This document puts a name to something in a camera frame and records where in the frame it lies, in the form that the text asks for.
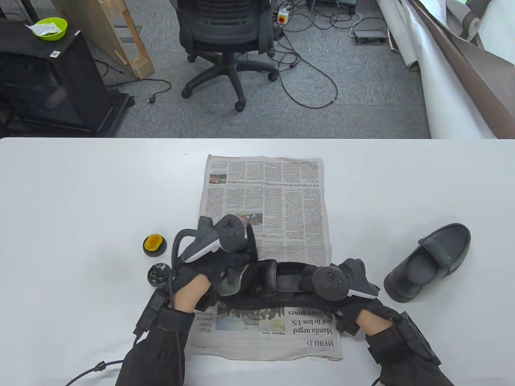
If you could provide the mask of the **person's right hand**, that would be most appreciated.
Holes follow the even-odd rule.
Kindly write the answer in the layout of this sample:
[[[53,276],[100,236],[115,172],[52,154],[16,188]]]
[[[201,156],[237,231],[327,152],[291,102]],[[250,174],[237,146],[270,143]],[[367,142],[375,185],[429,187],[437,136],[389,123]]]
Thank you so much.
[[[357,319],[363,310],[394,324],[402,320],[401,314],[379,301],[379,287],[367,280],[361,259],[325,267],[307,265],[301,270],[299,289],[300,306],[335,316],[339,332],[356,335]]]

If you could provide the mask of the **person's left hand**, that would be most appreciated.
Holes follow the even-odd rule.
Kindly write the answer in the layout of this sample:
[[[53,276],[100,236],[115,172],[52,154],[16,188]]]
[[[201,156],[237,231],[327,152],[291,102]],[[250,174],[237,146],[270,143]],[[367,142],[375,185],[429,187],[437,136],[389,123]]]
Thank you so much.
[[[240,252],[217,250],[182,265],[173,279],[173,307],[191,314],[205,311],[218,300],[218,287],[229,270],[258,260],[255,246]]]

